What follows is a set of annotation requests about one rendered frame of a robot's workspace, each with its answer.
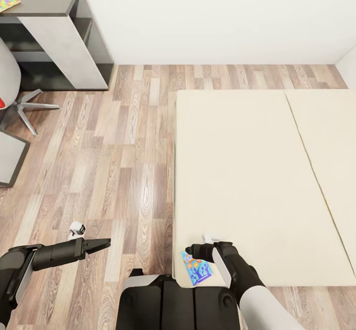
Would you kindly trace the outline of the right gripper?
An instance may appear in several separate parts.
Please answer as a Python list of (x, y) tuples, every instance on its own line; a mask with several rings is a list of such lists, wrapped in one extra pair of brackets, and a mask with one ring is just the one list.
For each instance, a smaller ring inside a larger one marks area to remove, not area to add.
[(185, 248), (187, 254), (192, 255), (193, 259), (202, 259), (211, 263), (207, 256), (207, 248), (211, 245), (211, 243), (206, 244), (193, 244)]

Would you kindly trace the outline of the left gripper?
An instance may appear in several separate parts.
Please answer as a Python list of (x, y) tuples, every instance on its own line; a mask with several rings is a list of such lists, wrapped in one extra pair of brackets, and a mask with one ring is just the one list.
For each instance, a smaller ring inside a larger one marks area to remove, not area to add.
[(56, 243), (51, 253), (51, 267), (84, 260), (86, 253), (89, 255), (110, 246), (110, 238), (85, 240), (79, 237), (76, 240)]

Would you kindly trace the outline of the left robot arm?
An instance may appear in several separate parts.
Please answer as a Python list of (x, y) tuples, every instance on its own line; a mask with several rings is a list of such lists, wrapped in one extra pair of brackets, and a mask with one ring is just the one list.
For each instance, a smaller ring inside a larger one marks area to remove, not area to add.
[(86, 230), (81, 222), (73, 222), (69, 230), (69, 241), (17, 246), (0, 258), (0, 330), (7, 327), (11, 311), (17, 308), (33, 272), (84, 260), (86, 253), (111, 246), (110, 238), (81, 237)]

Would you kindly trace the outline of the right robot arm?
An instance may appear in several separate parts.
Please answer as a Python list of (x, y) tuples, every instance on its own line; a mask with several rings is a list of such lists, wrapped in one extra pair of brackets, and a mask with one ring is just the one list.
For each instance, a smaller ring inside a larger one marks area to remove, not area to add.
[(204, 232), (202, 239), (202, 244), (185, 248), (186, 253), (193, 259), (216, 264), (249, 330), (305, 330), (276, 300), (232, 242), (220, 241), (222, 236), (214, 232)]

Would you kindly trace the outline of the board game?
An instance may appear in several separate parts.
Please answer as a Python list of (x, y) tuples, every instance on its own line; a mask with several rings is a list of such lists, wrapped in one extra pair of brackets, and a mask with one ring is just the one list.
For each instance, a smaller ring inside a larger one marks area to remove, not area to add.
[(185, 250), (180, 254), (193, 286), (199, 284), (200, 282), (213, 275), (208, 261), (202, 259), (193, 259), (192, 255), (187, 254)]

